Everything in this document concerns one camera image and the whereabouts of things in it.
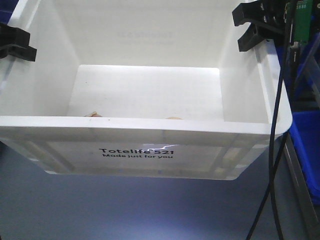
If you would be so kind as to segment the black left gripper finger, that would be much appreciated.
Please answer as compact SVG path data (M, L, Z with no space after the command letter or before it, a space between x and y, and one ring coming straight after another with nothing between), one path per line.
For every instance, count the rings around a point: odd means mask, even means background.
M0 58L3 59L8 55L25 60L34 62L36 60L37 49L28 46L27 48L21 48L17 46L6 46L0 48Z
M29 47L30 33L18 27L12 27L0 23L0 48L7 49L18 47L26 49Z

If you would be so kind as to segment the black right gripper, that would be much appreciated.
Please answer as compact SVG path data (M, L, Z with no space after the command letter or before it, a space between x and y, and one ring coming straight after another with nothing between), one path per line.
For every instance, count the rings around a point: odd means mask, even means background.
M291 2L289 0L263 0L240 3L232 11L234 25L238 27L245 23L251 24L237 40L238 50L247 52L262 41L271 39L273 36L272 25L284 30L290 7ZM309 41L319 30L320 2L313 0Z

